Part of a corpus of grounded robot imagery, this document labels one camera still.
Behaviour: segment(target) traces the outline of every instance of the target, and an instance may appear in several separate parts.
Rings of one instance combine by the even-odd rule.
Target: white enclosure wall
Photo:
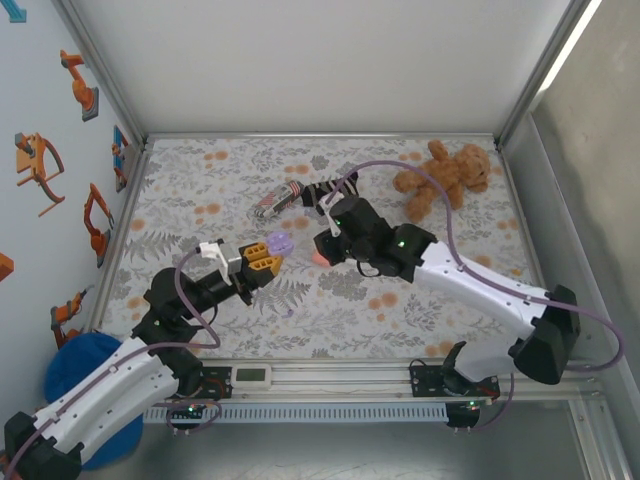
[[[50,309],[64,305],[76,292],[98,284],[101,271],[83,224],[83,205],[89,183],[101,191],[118,221],[127,190],[115,190],[111,144],[118,119],[103,92],[99,116],[81,119],[73,97],[72,78],[60,64],[60,49],[75,54],[77,47],[50,2],[21,0],[26,23],[9,23],[0,11],[0,253],[14,262],[13,273],[0,281],[0,424],[18,411],[32,413],[43,402],[43,376],[56,351],[50,330]],[[95,86],[90,70],[78,67],[87,85]],[[42,217],[51,204],[30,181],[16,183],[28,172],[16,172],[14,135],[36,132],[57,149],[65,171],[50,182],[65,196]],[[48,174],[55,163],[45,154]],[[94,207],[96,227],[108,229],[106,217]],[[96,290],[83,302],[72,321],[80,328],[90,317]],[[4,430],[0,429],[0,444]]]
[[[502,128],[569,0],[78,0],[147,132]]]

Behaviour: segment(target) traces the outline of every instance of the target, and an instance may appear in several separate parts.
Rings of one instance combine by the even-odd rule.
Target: teddy bear
[[[464,203],[464,187],[475,193],[489,188],[490,163],[484,149],[467,144],[451,157],[440,140],[432,140],[429,142],[429,151],[433,158],[418,168],[442,185],[454,210]],[[440,195],[430,182],[409,170],[398,173],[393,179],[393,186],[401,193],[417,190],[405,207],[413,223],[420,222],[431,212],[431,202]]]

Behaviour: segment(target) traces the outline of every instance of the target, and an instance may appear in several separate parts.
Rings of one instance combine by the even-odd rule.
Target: floral tablecloth
[[[371,159],[414,165],[430,157],[429,138],[233,138],[156,140],[142,180],[123,256],[100,330],[124,338],[148,305],[142,295],[153,275],[175,265],[206,240],[236,246],[273,231],[291,234],[296,248],[280,275],[257,294],[220,306],[215,328],[222,340],[202,357],[408,358],[440,357],[461,339],[504,336],[493,319],[424,286],[388,278],[363,278],[347,265],[325,269],[311,261],[313,237],[326,219],[298,200],[276,217],[253,216],[252,205],[288,179],[304,184],[333,179]],[[530,281],[518,222],[509,200],[501,159],[490,137],[444,139],[450,152],[480,145],[492,164],[489,190],[465,192],[454,213],[460,251],[496,271]],[[391,225],[407,222],[406,195],[396,192],[394,167],[360,172],[358,190]],[[440,199],[421,226],[445,239]],[[199,278],[216,268],[194,258],[186,268]],[[207,343],[203,332],[195,341]]]

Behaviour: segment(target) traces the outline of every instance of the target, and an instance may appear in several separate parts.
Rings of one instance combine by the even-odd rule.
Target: digital display
[[[264,368],[239,368],[236,374],[238,382],[264,382],[267,372]]]

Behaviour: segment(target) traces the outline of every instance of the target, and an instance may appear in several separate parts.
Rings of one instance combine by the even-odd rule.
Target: cable
[[[182,258],[182,260],[178,262],[175,273],[173,275],[173,283],[176,287],[176,292],[178,293],[178,297],[180,297],[180,300],[182,300],[182,303],[184,304],[184,306],[187,307],[187,310],[191,312],[191,315],[193,315],[193,318],[198,320],[202,325],[202,328],[204,328],[207,331],[207,333],[211,335],[211,338],[213,338],[213,341],[215,342],[214,343],[215,347],[213,348],[218,348],[220,347],[220,337],[218,337],[218,334],[215,332],[211,324],[204,319],[204,317],[200,314],[200,312],[196,310],[196,307],[194,307],[193,304],[189,301],[189,299],[187,298],[187,295],[184,293],[182,284],[180,283],[180,275],[182,274],[182,269],[184,268],[185,264],[189,261],[189,259],[191,259],[197,254],[198,254],[198,250],[193,249],[189,253],[187,253]]]
[[[594,319],[595,321],[597,321],[601,325],[605,326],[607,329],[609,329],[609,331],[611,333],[613,333],[615,335],[616,339],[618,340],[618,351],[616,352],[616,354],[613,356],[613,358],[611,360],[609,360],[609,361],[607,361],[607,362],[605,362],[605,363],[603,363],[601,365],[594,365],[594,366],[591,366],[591,365],[567,365],[567,367],[566,367],[567,370],[574,371],[574,372],[599,372],[599,371],[602,371],[602,370],[606,370],[607,368],[613,367],[620,360],[622,360],[622,357],[624,356],[624,350],[625,350],[625,341],[624,341],[624,338],[622,336],[622,332],[620,331],[620,329],[616,325],[614,325],[612,322],[610,322],[609,320],[605,319],[604,317],[600,316],[596,312],[592,312],[591,310],[588,310],[586,308],[578,307],[577,305],[571,305],[569,303],[557,302],[555,300],[549,300],[547,298],[541,298],[541,297],[530,297],[530,296],[522,294],[522,293],[520,293],[520,292],[518,292],[516,290],[512,290],[510,288],[507,288],[507,287],[504,287],[502,285],[499,285],[499,284],[489,280],[488,278],[483,277],[479,273],[476,273],[472,269],[470,269],[464,263],[464,261],[462,260],[462,257],[458,253],[458,249],[455,246],[455,242],[454,242],[454,239],[453,239],[453,208],[451,207],[451,202],[449,201],[449,197],[447,196],[447,192],[445,191],[444,188],[442,188],[442,185],[440,185],[433,177],[431,177],[427,173],[423,172],[418,167],[414,167],[413,165],[409,165],[409,164],[404,163],[404,162],[399,162],[397,160],[372,160],[370,162],[361,163],[360,165],[356,165],[351,170],[349,170],[344,175],[344,177],[342,177],[340,179],[340,181],[336,184],[336,186],[333,189],[333,191],[327,197],[327,203],[331,202],[331,200],[336,195],[336,193],[338,193],[338,191],[340,191],[340,189],[342,188],[344,183],[349,178],[349,175],[353,175],[358,170],[361,170],[361,169],[363,169],[365,167],[372,167],[374,165],[392,165],[392,166],[396,166],[396,167],[406,168],[407,170],[411,170],[412,172],[417,173],[418,175],[423,177],[425,180],[427,180],[429,183],[431,183],[431,185],[433,185],[433,187],[440,193],[440,196],[442,197],[442,200],[444,201],[444,204],[445,204],[445,207],[446,207],[446,210],[447,210],[447,240],[448,240],[448,243],[449,243],[449,251],[451,252],[451,256],[454,258],[454,260],[458,264],[458,268],[461,271],[467,273],[467,275],[471,276],[475,280],[478,280],[479,282],[484,283],[485,285],[488,285],[489,287],[491,287],[491,288],[493,288],[495,290],[498,290],[498,291],[500,291],[502,293],[506,293],[506,294],[511,295],[511,296],[513,296],[515,298],[519,298],[520,300],[524,300],[524,301],[531,302],[531,303],[538,303],[538,304],[542,304],[542,305],[547,305],[549,307],[560,308],[562,310],[568,310],[568,311],[575,312],[575,313],[578,313],[578,314],[581,314],[581,315],[585,315],[587,317],[591,317],[592,319]]]
[[[182,268],[184,267],[185,263],[187,263],[187,261],[193,257],[196,254],[196,250],[192,250],[191,252],[189,252],[187,255],[184,256],[184,258],[182,260],[180,260],[180,262],[178,263],[178,266],[176,267],[176,274],[174,276],[174,281],[175,281],[175,286],[176,286],[176,292],[178,293],[178,296],[180,297],[180,299],[182,300],[182,302],[184,303],[185,307],[187,307],[187,310],[189,310],[192,314],[194,314],[194,318],[196,318],[196,320],[198,320],[204,327],[205,330],[207,330],[207,332],[211,335],[211,337],[213,338],[213,340],[215,341],[215,343],[213,344],[203,344],[203,343],[182,343],[182,342],[162,342],[162,343],[155,343],[153,345],[146,345],[144,347],[141,347],[137,350],[134,350],[133,352],[129,353],[128,355],[125,355],[124,357],[122,357],[120,360],[116,361],[112,366],[115,368],[118,368],[120,366],[122,366],[123,364],[125,364],[126,362],[128,362],[129,360],[131,360],[133,357],[140,355],[142,353],[147,353],[153,350],[158,350],[161,348],[200,348],[200,349],[216,349],[220,347],[220,338],[218,337],[218,335],[216,334],[216,332],[213,330],[213,328],[211,328],[211,326],[207,323],[207,321],[202,318],[202,316],[199,314],[199,312],[195,309],[195,307],[193,306],[193,304],[189,301],[189,299],[187,298],[186,294],[184,293],[184,290],[182,289],[182,285],[180,285],[180,274],[182,273]],[[78,393],[76,393],[73,397],[71,397],[69,399],[69,401],[63,405],[62,407],[60,407],[60,409],[58,409],[55,412],[56,417],[60,417],[61,415],[64,415],[65,412],[67,410],[69,410],[69,408],[71,408],[78,400],[80,400],[80,398],[82,398],[84,395],[86,395],[93,387],[95,387],[98,383],[100,383],[107,375],[109,375],[111,373],[110,369],[105,369],[103,370],[99,375],[97,375],[93,380],[91,380],[87,385],[85,385]],[[210,426],[213,421],[215,419],[217,419],[220,414],[222,413],[222,406],[220,404],[217,405],[219,413],[217,416],[214,416],[213,420],[211,422],[206,422],[206,427]],[[29,449],[29,447],[31,447],[31,445],[36,441],[36,439],[42,435],[42,433],[49,428],[49,426],[51,426],[51,424],[53,424],[53,419],[49,419],[47,421],[45,421],[42,426],[40,428],[38,428],[23,444],[22,446],[18,449],[18,451],[16,452],[16,454],[14,455],[14,457],[11,459],[11,462],[9,463],[9,466],[7,467],[7,470],[4,474],[4,478],[6,480],[11,479],[16,466],[18,465],[18,462],[20,461],[20,459],[23,457],[23,455],[25,454],[25,452]]]
[[[213,317],[211,317],[211,320],[209,320],[207,325],[211,326],[211,324],[213,324],[213,322],[215,321],[217,316],[218,316],[218,304],[215,304],[213,306]],[[204,327],[202,325],[200,325],[199,327],[197,327],[197,329],[198,330],[204,330]]]
[[[413,367],[413,362],[421,363],[423,367],[427,367],[427,364],[424,363],[424,360],[422,360],[421,358],[414,358],[413,360],[411,360],[411,362],[409,362],[409,368]]]
[[[376,278],[382,275],[382,273],[380,271],[378,271],[377,274],[375,275],[366,275],[363,271],[362,271],[362,262],[357,261],[356,262],[356,268],[358,269],[358,273],[360,273],[360,275],[362,275],[364,278]]]
[[[504,405],[502,406],[498,414],[495,417],[493,417],[491,420],[489,420],[487,423],[485,423],[484,425],[480,425],[479,427],[473,427],[471,431],[481,432],[485,428],[490,427],[491,425],[495,424],[498,420],[500,420],[502,417],[504,417],[504,414],[507,413],[507,410],[511,408],[511,404],[513,401],[513,394],[516,391],[516,377],[512,373],[509,378],[511,380],[511,385],[509,386],[509,395],[507,396],[507,400],[504,402]]]

